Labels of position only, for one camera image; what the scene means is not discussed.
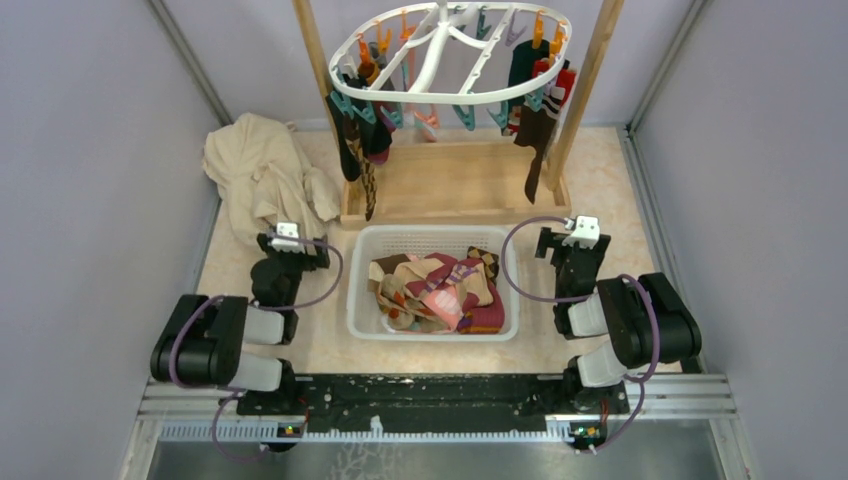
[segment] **metal floor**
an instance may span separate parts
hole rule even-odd
[[[255,444],[226,446],[234,454],[256,453]],[[224,458],[209,442],[160,441],[148,478],[712,480],[724,478],[717,458],[708,421],[676,420],[636,422],[597,457],[574,455],[557,444],[311,443],[240,464]]]

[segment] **clothes drying rack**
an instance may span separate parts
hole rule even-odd
[[[566,47],[572,33],[567,18],[547,7],[528,3],[447,3],[439,0],[398,8],[370,19],[354,31],[327,62],[310,1],[292,2],[322,98],[335,90],[366,101],[449,104],[455,108],[503,102],[538,91],[555,78],[564,64]],[[534,156],[532,148],[503,141],[393,145],[391,160],[377,170],[379,201],[374,216],[366,222],[361,187],[357,183],[346,182],[341,206],[342,226],[359,229],[366,225],[398,223],[508,224],[539,215],[570,216],[571,200],[563,168],[623,3],[624,0],[604,0],[601,6],[586,57],[580,67],[571,106],[567,113],[561,114],[565,118],[559,120],[561,128],[555,132],[545,154],[540,183],[547,186],[548,192],[540,189],[535,204],[531,204],[523,192],[527,168]],[[461,29],[464,25],[462,22],[467,23],[480,10],[503,12],[488,40],[466,35]],[[473,92],[472,88],[483,66],[492,56],[494,46],[505,40],[505,37],[512,36],[512,21],[519,12],[532,12],[552,19],[556,24],[555,31],[561,31],[563,44],[551,56],[553,67],[519,85],[489,92]],[[340,74],[355,68],[348,54],[349,49],[356,45],[359,38],[380,28],[384,22],[401,15],[405,17],[408,13],[424,13],[424,18],[370,87],[357,89],[346,85]],[[458,92],[431,92],[430,86],[449,38],[480,50],[480,54]],[[381,90],[410,49],[424,45],[427,46],[426,56],[409,89]],[[329,110],[326,114],[332,125],[333,117]],[[432,195],[433,187],[445,194],[440,198]]]

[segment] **wooden pole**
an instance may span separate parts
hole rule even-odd
[[[306,45],[306,54],[309,63],[312,64],[312,73],[315,74],[315,83],[318,84],[318,92],[321,93],[321,103],[324,105],[324,113],[330,123],[330,131],[339,143],[339,134],[336,132],[333,115],[327,106],[327,95],[333,91],[333,81],[330,79],[330,68],[327,66],[327,57],[324,56],[324,47],[321,46],[321,34],[318,25],[315,24],[315,15],[312,13],[312,4],[309,0],[292,0],[294,13],[297,15],[297,23],[300,24],[300,33],[303,35],[303,43]],[[361,196],[359,183],[350,184],[345,182],[342,192],[342,214],[348,213],[349,209],[355,209]]]
[[[327,121],[330,122],[330,130],[338,143],[338,134],[333,127],[333,116],[324,100],[333,91],[333,82],[330,80],[330,69],[327,66],[327,57],[324,56],[324,47],[321,46],[321,35],[318,32],[318,25],[315,24],[312,5],[309,0],[292,0],[292,5],[295,15],[297,15],[297,23],[300,24],[300,31],[303,34],[303,43],[306,45],[309,63],[312,64],[312,73],[315,74],[315,83],[318,84],[318,91],[321,93],[321,103],[324,104]]]
[[[571,153],[574,137],[577,136],[577,128],[580,127],[580,120],[583,118],[586,105],[589,103],[589,95],[592,93],[592,87],[595,86],[595,79],[598,78],[601,63],[604,61],[604,55],[607,53],[607,47],[623,5],[624,0],[604,0],[603,5],[601,5],[601,12],[598,14],[595,30],[592,32],[592,40],[589,42],[588,50],[586,50],[586,59],[580,68],[577,85],[574,87],[571,107],[568,109],[563,122],[562,133],[556,143],[548,149],[548,172],[550,175],[547,178],[547,185],[550,190],[556,189],[559,185],[565,161]]]

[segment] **black metal plate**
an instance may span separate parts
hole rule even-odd
[[[369,431],[380,416],[391,433],[545,430],[545,415],[578,412],[562,395],[560,375],[344,375],[297,377],[296,398],[309,406],[309,430]],[[611,414],[629,412],[623,384],[598,389]],[[248,392],[239,415],[302,415],[304,405]]]

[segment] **beige floor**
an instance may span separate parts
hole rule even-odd
[[[332,135],[300,132],[297,137],[313,163],[327,171],[341,188],[343,177]],[[497,135],[449,131],[441,138],[481,137],[494,139]],[[600,277],[653,271],[615,129],[580,129],[565,175],[574,214],[599,217],[602,231],[612,236]],[[552,296],[553,267],[547,261],[533,258],[538,231],[538,226],[529,226],[516,235],[519,278],[525,290]],[[338,225],[330,228],[330,242],[346,258],[352,255],[356,236],[356,232],[343,231]],[[261,258],[263,254],[258,248],[235,239],[226,221],[226,207],[222,206],[198,291],[250,297],[250,268]],[[328,271],[307,274],[298,300],[306,301],[325,291],[336,272],[333,266]],[[291,345],[247,346],[246,349],[288,359],[298,373],[553,373],[561,372],[571,357],[587,353],[604,341],[604,338],[566,341],[554,328],[551,305],[524,298],[518,334],[507,342],[394,343],[357,339],[348,332],[344,321],[347,274],[344,272],[341,286],[325,302],[299,311],[300,323]],[[679,370],[676,365],[662,369]]]

